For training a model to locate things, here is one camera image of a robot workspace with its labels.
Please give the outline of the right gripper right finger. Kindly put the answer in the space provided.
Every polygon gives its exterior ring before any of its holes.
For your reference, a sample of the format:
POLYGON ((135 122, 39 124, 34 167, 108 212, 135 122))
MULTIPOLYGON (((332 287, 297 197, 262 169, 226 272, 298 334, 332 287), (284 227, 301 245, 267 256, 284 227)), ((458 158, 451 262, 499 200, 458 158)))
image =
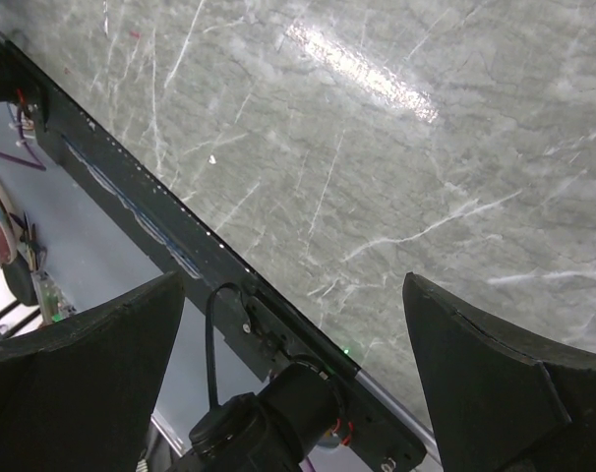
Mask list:
POLYGON ((409 272, 405 320, 446 471, 596 471, 596 354, 409 272))

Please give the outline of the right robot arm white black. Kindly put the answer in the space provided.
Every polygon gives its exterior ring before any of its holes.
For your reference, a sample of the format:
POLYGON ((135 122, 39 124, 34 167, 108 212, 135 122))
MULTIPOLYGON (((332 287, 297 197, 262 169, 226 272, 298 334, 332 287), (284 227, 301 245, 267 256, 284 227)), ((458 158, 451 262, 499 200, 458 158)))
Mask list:
MULTIPOLYGON (((596 471, 596 354, 410 273, 405 319, 446 471, 596 471)), ((0 471, 128 471, 184 306, 174 273, 0 341, 0 471)), ((214 402, 177 471, 296 471, 326 435, 375 471, 426 447, 330 361, 294 355, 258 393, 214 402)))

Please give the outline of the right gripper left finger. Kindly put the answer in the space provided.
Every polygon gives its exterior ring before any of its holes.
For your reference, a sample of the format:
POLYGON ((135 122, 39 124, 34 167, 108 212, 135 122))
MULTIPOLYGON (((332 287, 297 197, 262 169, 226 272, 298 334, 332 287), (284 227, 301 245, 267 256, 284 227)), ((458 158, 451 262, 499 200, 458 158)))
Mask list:
POLYGON ((179 274, 0 341, 0 471, 133 471, 184 307, 179 274))

